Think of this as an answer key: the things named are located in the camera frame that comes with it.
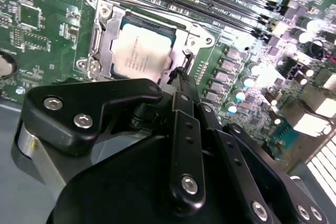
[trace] black capacitor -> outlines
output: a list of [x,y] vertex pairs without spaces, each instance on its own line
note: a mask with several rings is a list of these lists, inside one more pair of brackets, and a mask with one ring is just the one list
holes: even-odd
[[321,37],[324,38],[327,42],[330,42],[336,45],[336,34],[330,33],[328,31],[321,32]]
[[275,99],[275,97],[271,93],[267,92],[264,95],[264,97],[272,106],[276,106],[278,104],[278,101]]
[[300,73],[297,73],[296,76],[294,77],[294,79],[300,84],[300,85],[306,85],[308,80],[307,78],[300,74]]

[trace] green circuit board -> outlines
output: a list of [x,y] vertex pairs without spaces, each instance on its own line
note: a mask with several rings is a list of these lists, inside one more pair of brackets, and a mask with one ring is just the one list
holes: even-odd
[[[172,10],[169,1],[141,1]],[[249,9],[250,12],[257,11],[274,19],[282,19],[280,15],[256,7],[253,3],[246,3],[245,0],[228,0],[228,3],[230,1],[241,5],[244,10]],[[300,0],[299,3],[308,9],[305,17],[320,19],[323,21],[322,29],[336,32],[336,25],[332,23],[336,17],[336,0]],[[267,108],[261,106],[265,101],[262,92],[281,90],[283,96],[279,100],[278,108],[281,108],[289,96],[299,95],[302,86],[293,81],[284,80],[281,85],[275,84],[276,79],[280,78],[275,70],[284,56],[294,54],[301,45],[293,39],[281,40],[277,46],[279,53],[271,56],[268,54],[270,46],[248,33],[232,29],[221,24],[218,19],[211,19],[206,15],[181,8],[174,10],[208,23],[207,30],[216,40],[214,47],[200,50],[190,72],[196,79],[203,101],[209,82],[229,48],[234,47],[246,52],[247,57],[237,67],[234,77],[228,83],[229,88],[223,93],[219,104],[213,108],[220,120],[240,124],[260,143],[271,140],[278,126],[268,117]],[[223,19],[236,19],[250,27],[266,30],[265,25],[255,20],[220,9],[217,11]],[[86,0],[0,0],[0,51],[13,56],[18,64],[18,72],[15,75],[0,81],[2,97],[22,103],[24,94],[36,86],[62,82],[68,78],[78,82],[90,81],[75,64],[78,59],[88,56],[94,14],[95,10]],[[284,21],[295,27],[298,19],[296,16],[292,20],[284,18]],[[253,89],[244,89],[246,96],[254,99],[239,103],[237,113],[230,115],[225,104],[232,98],[232,91],[239,86],[239,78],[248,71],[246,68],[250,61],[260,64],[263,70],[256,80],[256,86]],[[332,61],[314,61],[309,62],[309,65],[315,72],[322,68],[336,71]]]

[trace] black mounting arm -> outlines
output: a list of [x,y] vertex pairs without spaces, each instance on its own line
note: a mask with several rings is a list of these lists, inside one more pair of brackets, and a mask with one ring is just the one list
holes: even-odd
[[[147,79],[27,93],[14,146],[40,173],[42,147],[52,167],[80,164],[50,223],[328,223],[240,126],[221,127],[183,69],[169,84],[170,93]],[[152,134],[95,166],[82,162],[96,143],[142,129]]]

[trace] solid capacitor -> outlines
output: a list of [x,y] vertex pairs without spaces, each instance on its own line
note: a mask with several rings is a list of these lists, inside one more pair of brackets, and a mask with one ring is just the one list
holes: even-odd
[[248,69],[251,71],[251,74],[253,76],[258,76],[260,75],[260,72],[261,72],[261,67],[255,63],[255,62],[251,62],[249,65],[248,65]]
[[233,95],[235,96],[237,102],[242,102],[246,98],[242,89],[236,89],[235,91],[233,91]]
[[228,102],[225,105],[225,108],[229,114],[235,114],[237,113],[237,106],[233,102]]
[[240,80],[245,88],[253,88],[255,85],[255,81],[250,76],[242,76]]

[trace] chip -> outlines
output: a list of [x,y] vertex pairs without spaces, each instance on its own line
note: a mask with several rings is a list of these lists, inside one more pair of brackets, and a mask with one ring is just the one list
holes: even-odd
[[220,67],[228,72],[231,72],[235,68],[235,64],[233,62],[224,60]]
[[171,45],[167,36],[125,24],[112,44],[113,71],[130,79],[147,78],[158,82],[171,63]]

